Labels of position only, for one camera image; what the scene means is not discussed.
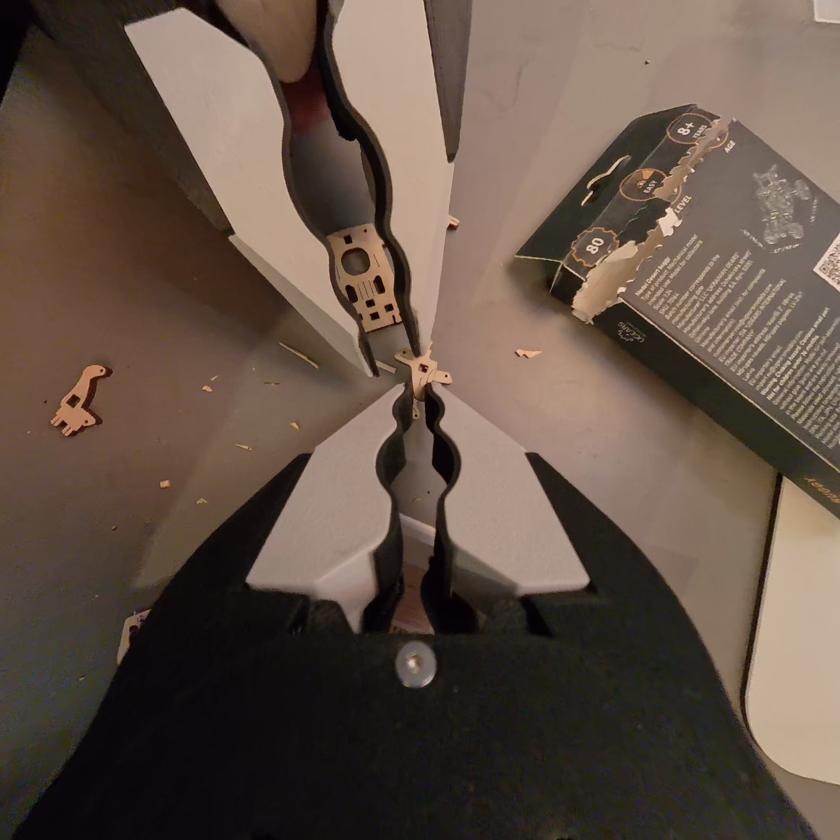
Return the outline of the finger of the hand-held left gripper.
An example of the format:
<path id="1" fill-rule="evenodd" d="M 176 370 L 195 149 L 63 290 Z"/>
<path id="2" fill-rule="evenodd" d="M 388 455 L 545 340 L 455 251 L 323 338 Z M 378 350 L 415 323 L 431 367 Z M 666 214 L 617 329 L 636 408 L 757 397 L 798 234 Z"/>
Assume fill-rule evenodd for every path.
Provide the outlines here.
<path id="1" fill-rule="evenodd" d="M 374 181 L 374 221 L 394 265 L 409 345 L 432 339 L 454 177 L 440 108 L 433 5 L 326 2 L 322 43 L 339 111 Z"/>
<path id="2" fill-rule="evenodd" d="M 185 7 L 125 33 L 233 233 L 231 244 L 346 361 L 377 376 L 332 251 L 287 178 L 290 132 L 263 62 Z"/>

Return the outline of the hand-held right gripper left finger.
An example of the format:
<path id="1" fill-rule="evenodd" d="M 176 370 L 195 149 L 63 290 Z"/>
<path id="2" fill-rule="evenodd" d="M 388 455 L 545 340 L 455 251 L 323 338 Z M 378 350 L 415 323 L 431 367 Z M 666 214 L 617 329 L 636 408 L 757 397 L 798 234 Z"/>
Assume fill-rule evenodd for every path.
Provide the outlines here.
<path id="1" fill-rule="evenodd" d="M 334 602 L 363 629 L 365 610 L 402 574 L 391 485 L 411 422 L 411 387 L 395 385 L 314 449 L 248 573 L 250 589 Z"/>

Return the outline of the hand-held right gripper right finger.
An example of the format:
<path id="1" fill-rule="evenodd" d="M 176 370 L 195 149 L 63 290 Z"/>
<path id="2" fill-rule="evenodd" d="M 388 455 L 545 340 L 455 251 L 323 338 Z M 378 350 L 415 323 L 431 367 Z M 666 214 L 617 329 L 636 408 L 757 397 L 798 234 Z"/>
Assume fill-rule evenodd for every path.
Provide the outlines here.
<path id="1" fill-rule="evenodd" d="M 445 388 L 428 385 L 425 419 L 437 501 L 423 606 L 435 632 L 475 632 L 498 604 L 583 592 L 590 575 L 528 452 Z"/>

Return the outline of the wooden plate with cutouts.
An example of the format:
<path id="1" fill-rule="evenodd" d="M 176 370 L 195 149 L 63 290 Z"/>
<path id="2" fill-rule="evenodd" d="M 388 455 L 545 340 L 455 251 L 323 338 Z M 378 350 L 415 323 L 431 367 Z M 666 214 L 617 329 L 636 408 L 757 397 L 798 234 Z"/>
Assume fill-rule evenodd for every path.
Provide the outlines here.
<path id="1" fill-rule="evenodd" d="M 394 292 L 394 271 L 385 245 L 372 224 L 341 229 L 327 236 L 339 289 L 353 307 L 365 333 L 402 322 Z"/>

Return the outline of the small wooden cross-shaped part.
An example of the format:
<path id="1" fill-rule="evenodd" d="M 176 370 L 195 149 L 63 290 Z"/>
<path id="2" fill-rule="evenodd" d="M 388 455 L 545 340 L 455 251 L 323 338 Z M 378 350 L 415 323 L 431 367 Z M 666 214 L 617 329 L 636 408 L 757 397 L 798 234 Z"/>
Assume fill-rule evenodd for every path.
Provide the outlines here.
<path id="1" fill-rule="evenodd" d="M 430 342 L 422 355 L 415 355 L 411 349 L 403 348 L 394 355 L 395 361 L 410 368 L 413 388 L 413 419 L 420 417 L 419 404 L 425 399 L 426 387 L 429 383 L 451 385 L 452 374 L 442 371 L 438 363 L 432 358 L 434 343 Z"/>

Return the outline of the wooden hook-shaped model part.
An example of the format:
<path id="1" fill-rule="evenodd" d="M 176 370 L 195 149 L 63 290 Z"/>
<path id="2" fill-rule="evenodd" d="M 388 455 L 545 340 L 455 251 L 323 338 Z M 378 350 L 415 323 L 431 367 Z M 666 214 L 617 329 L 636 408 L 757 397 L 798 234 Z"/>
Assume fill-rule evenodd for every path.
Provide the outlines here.
<path id="1" fill-rule="evenodd" d="M 61 398 L 50 425 L 58 428 L 63 436 L 71 437 L 88 427 L 102 424 L 100 416 L 91 410 L 91 403 L 98 381 L 111 374 L 112 370 L 102 364 L 90 364 L 84 368 L 77 382 Z"/>

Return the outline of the person's left hand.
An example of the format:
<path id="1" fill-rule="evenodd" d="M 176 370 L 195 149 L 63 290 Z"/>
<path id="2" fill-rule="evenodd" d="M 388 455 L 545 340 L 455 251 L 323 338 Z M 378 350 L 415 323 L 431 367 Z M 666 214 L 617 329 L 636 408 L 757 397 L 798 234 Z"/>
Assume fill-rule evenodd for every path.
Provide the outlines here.
<path id="1" fill-rule="evenodd" d="M 227 21 L 279 82 L 309 69 L 318 30 L 317 1 L 217 1 Z"/>

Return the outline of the scattered wood chips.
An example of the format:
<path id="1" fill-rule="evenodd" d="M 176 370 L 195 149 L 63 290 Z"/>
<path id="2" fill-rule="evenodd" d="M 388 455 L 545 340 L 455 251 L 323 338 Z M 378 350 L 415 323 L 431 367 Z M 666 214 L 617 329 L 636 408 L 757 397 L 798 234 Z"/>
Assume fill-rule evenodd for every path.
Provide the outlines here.
<path id="1" fill-rule="evenodd" d="M 122 386 L 103 383 L 99 426 L 68 438 L 27 429 L 22 465 L 6 472 L 26 512 L 56 527 L 194 529 L 235 509 L 299 449 L 293 380 L 274 364 Z"/>

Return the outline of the rounded wooden part with holes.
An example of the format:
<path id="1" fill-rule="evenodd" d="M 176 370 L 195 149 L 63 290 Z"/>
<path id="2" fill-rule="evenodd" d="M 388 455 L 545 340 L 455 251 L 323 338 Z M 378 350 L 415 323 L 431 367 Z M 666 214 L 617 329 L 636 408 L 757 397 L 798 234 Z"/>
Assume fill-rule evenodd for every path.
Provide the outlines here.
<path id="1" fill-rule="evenodd" d="M 150 614 L 151 610 L 147 609 L 139 612 L 134 612 L 128 618 L 125 619 L 122 625 L 118 653 L 116 657 L 116 662 L 118 666 L 122 663 L 126 654 L 129 652 L 134 638 L 136 637 L 137 633 L 140 631 L 141 627 L 144 625 L 145 621 L 148 619 Z"/>

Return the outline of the torn black cardboard box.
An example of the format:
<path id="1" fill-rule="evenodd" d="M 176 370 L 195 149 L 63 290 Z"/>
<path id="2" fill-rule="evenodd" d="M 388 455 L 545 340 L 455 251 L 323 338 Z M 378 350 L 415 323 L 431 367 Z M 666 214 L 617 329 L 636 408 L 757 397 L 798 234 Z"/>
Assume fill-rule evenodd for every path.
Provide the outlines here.
<path id="1" fill-rule="evenodd" d="M 839 511 L 838 201 L 696 104 L 630 122 L 516 257 Z"/>

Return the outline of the white flat stand base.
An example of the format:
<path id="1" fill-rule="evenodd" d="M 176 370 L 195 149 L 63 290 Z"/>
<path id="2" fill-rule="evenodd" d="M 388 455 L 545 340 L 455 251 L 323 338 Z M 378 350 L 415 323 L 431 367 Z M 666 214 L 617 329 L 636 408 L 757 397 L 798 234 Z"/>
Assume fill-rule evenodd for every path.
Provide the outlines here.
<path id="1" fill-rule="evenodd" d="M 754 741 L 839 784 L 839 520 L 778 476 L 742 687 Z"/>

